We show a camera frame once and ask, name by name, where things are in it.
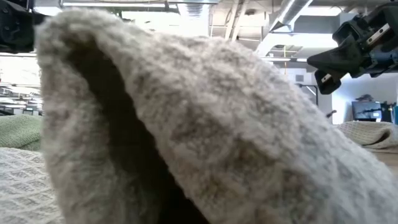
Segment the metal pipe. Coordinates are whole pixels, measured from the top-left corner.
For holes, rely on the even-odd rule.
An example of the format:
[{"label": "metal pipe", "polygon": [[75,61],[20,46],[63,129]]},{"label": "metal pipe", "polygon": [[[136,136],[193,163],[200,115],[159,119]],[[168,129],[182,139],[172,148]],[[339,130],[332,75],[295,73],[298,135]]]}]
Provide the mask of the metal pipe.
[{"label": "metal pipe", "polygon": [[238,10],[239,0],[234,0],[231,9],[231,17],[229,18],[228,25],[225,31],[225,39],[228,40],[229,36],[231,35],[232,27],[234,26],[236,11]]},{"label": "metal pipe", "polygon": [[236,21],[236,26],[234,28],[234,32],[232,34],[232,41],[236,40],[236,37],[238,36],[239,29],[241,28],[241,23],[242,23],[242,18],[246,12],[246,9],[248,8],[250,0],[244,0],[242,8],[241,8],[241,13],[239,14],[238,20]]},{"label": "metal pipe", "polygon": [[299,18],[301,11],[308,7],[313,0],[283,0],[280,6],[277,23],[271,30],[292,25]]}]

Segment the black mechanical arm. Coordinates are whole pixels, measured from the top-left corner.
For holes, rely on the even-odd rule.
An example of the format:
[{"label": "black mechanical arm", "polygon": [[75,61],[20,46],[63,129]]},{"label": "black mechanical arm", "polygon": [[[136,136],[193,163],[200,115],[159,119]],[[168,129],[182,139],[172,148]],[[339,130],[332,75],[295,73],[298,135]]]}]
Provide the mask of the black mechanical arm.
[{"label": "black mechanical arm", "polygon": [[347,73],[372,78],[398,71],[398,2],[377,7],[368,16],[357,15],[333,34],[335,49],[311,56],[307,63],[318,70],[315,78],[321,94],[340,87]]},{"label": "black mechanical arm", "polygon": [[46,17],[33,11],[30,0],[0,0],[0,52],[31,52],[34,26]]}]

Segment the fabric fold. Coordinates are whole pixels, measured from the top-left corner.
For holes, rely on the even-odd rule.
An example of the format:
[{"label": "fabric fold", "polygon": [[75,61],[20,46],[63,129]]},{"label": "fabric fold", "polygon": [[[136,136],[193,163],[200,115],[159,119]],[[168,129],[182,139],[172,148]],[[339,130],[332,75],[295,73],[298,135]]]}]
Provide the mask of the fabric fold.
[{"label": "fabric fold", "polygon": [[155,223],[173,178],[213,224],[398,221],[388,168],[239,44],[75,9],[37,30],[37,54],[68,223]]}]

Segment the cloth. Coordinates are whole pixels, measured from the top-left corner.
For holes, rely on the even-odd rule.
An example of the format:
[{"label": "cloth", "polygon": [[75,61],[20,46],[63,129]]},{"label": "cloth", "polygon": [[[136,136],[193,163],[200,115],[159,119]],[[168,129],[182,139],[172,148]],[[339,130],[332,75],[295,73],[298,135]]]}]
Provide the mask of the cloth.
[{"label": "cloth", "polygon": [[40,149],[41,116],[0,116],[0,147]]},{"label": "cloth", "polygon": [[175,186],[212,224],[398,223],[391,171],[249,49],[83,9],[36,41],[67,223],[167,223]]},{"label": "cloth", "polygon": [[63,223],[41,153],[0,148],[0,223]]},{"label": "cloth", "polygon": [[374,152],[398,153],[398,126],[388,122],[350,121],[338,129],[360,146]]}]

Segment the ductwork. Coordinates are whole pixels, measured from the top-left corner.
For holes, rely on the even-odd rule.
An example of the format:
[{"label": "ductwork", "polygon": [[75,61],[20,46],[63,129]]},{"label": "ductwork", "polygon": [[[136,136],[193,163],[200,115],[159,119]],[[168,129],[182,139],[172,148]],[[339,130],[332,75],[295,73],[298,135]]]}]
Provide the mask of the ductwork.
[{"label": "ductwork", "polygon": [[178,4],[178,10],[183,17],[182,25],[189,30],[190,35],[208,35],[209,4]]},{"label": "ductwork", "polygon": [[283,0],[279,9],[279,16],[274,23],[272,30],[283,26],[293,26],[299,18],[302,9],[308,7],[313,0]]}]

